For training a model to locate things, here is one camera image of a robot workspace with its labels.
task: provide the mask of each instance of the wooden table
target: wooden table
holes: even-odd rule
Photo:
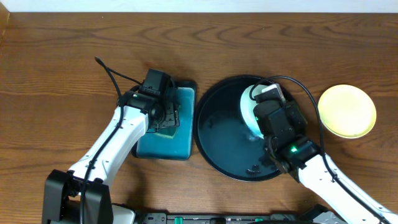
[[[111,68],[142,80],[149,68],[197,82],[199,99],[239,74],[290,75],[318,99],[346,83],[377,108],[360,139],[326,133],[326,151],[369,195],[398,212],[396,14],[12,13],[0,46],[0,222],[38,223],[44,181],[84,155],[111,119]],[[132,86],[117,78],[121,89]],[[313,108],[296,97],[318,140]],[[194,146],[187,161],[129,156],[113,202],[179,213],[303,212],[324,203],[289,175],[247,183],[215,171]]]

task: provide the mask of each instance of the round black tray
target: round black tray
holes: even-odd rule
[[[240,112],[243,91],[262,78],[241,75],[222,80],[203,95],[195,110],[193,137],[200,153],[216,170],[236,180],[262,181],[280,174],[264,151],[266,141],[251,133]]]

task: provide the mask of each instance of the white wall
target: white wall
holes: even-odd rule
[[[398,0],[0,0],[10,12],[398,12]]]

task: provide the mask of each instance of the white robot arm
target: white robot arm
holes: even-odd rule
[[[111,134],[120,118],[120,107],[114,111],[111,122],[97,139],[91,149],[69,170],[74,170],[73,176],[85,178],[88,163],[94,154]],[[90,172],[89,181],[99,178],[103,184],[112,186],[113,180],[123,161],[130,153],[131,148],[148,130],[148,114],[141,113],[140,109],[130,106],[124,107],[124,118],[120,129],[107,143],[97,158],[95,168]]]
[[[384,217],[389,223],[398,223],[398,215],[392,213],[386,207],[376,202],[366,192],[359,188],[352,180],[342,173],[335,163],[326,155],[326,159],[332,171],[338,175],[338,178],[344,185],[350,189],[363,203],[370,206],[381,217]],[[316,155],[305,163],[304,169],[298,170],[299,181],[307,188],[321,196],[323,200],[336,210],[347,223],[379,223],[374,215],[367,211],[361,204],[355,201],[347,192],[340,187],[337,182],[331,180],[331,175],[326,169],[321,155]]]

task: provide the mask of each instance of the cable clip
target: cable clip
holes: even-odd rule
[[[334,183],[337,178],[337,174],[332,174],[331,181]]]

